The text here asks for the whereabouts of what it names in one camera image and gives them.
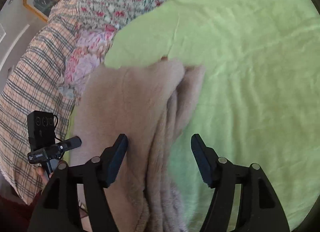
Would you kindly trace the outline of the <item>person's left hand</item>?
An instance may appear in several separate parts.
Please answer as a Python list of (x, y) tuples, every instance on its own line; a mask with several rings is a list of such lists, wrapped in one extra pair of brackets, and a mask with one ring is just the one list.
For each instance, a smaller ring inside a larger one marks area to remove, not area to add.
[(42, 179), (43, 185), (46, 185), (52, 176), (52, 174), (48, 175), (42, 167), (36, 167), (36, 173)]

